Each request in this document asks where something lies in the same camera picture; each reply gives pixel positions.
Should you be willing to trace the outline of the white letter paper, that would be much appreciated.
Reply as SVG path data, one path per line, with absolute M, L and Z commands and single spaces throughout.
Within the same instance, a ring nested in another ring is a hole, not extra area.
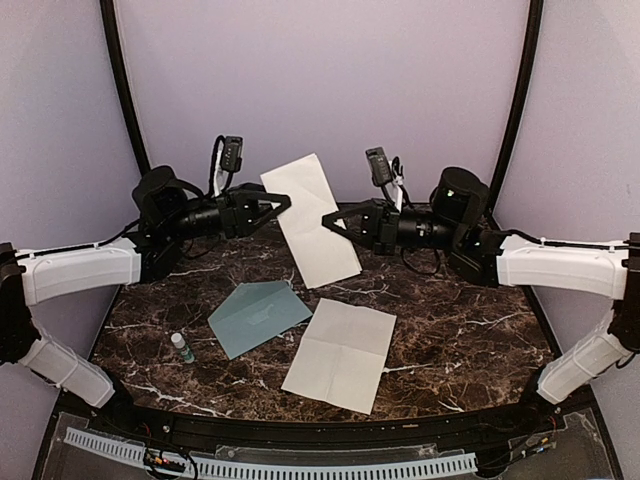
M 322 225 L 338 211 L 317 155 L 310 154 L 260 175 L 266 191 L 289 196 L 279 226 L 306 288 L 314 289 L 362 272 L 353 244 Z

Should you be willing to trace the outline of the light blue envelope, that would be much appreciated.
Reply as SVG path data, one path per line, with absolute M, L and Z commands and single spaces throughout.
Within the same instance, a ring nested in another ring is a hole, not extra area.
M 311 316 L 311 310 L 286 281 L 270 281 L 241 283 L 210 315 L 208 323 L 232 360 Z

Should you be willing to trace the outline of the white paper sheet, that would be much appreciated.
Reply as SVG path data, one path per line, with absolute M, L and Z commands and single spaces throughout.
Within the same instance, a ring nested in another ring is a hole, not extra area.
M 369 415 L 395 324 L 394 315 L 321 299 L 282 389 Z

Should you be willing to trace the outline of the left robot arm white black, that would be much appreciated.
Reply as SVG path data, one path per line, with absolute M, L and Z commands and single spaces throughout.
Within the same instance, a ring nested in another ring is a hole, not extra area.
M 132 192 L 139 217 L 114 238 L 48 250 L 1 246 L 1 361 L 19 363 L 101 409 L 120 436 L 141 427 L 140 412 L 100 367 L 36 326 L 31 307 L 105 286 L 151 283 L 167 277 L 183 258 L 187 240 L 244 238 L 286 211 L 286 194 L 246 183 L 216 196 L 180 180 L 168 165 L 147 172 Z

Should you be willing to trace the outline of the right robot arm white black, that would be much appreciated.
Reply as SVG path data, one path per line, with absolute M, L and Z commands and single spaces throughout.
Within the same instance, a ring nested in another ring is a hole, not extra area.
M 399 249 L 441 251 L 450 270 L 478 286 L 542 286 L 601 295 L 609 313 L 566 353 L 529 381 L 510 413 L 521 434 L 534 432 L 575 390 L 639 352 L 639 236 L 585 243 L 535 238 L 518 230 L 483 229 L 479 221 L 490 189 L 460 167 L 447 167 L 430 209 L 400 210 L 371 199 L 326 214 L 325 228 L 377 255 Z

